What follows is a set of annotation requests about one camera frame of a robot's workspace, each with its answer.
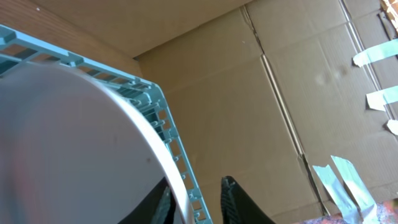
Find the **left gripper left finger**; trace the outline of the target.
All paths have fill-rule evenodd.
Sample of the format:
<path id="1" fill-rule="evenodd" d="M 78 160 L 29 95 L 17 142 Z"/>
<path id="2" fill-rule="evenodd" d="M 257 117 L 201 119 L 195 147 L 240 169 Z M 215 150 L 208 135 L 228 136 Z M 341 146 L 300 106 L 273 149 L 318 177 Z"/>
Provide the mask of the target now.
<path id="1" fill-rule="evenodd" d="M 176 203 L 165 177 L 118 224 L 173 224 Z"/>

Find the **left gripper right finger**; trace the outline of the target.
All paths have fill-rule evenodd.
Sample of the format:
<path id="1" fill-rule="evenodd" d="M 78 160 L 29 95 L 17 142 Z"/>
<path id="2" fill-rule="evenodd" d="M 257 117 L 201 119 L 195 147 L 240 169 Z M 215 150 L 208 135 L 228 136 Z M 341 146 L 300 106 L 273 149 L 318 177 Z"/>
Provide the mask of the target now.
<path id="1" fill-rule="evenodd" d="M 224 224 L 275 224 L 231 176 L 221 179 L 220 205 Z"/>

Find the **pink plate with food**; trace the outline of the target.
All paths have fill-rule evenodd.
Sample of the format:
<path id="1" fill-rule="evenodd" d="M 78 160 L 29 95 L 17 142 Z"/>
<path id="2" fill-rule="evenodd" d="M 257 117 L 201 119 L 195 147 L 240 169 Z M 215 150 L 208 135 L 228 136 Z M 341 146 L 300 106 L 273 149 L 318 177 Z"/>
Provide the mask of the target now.
<path id="1" fill-rule="evenodd" d="M 132 104 L 61 65 L 2 78 L 2 223 L 119 223 L 164 177 L 174 222 L 193 223 L 169 150 Z"/>

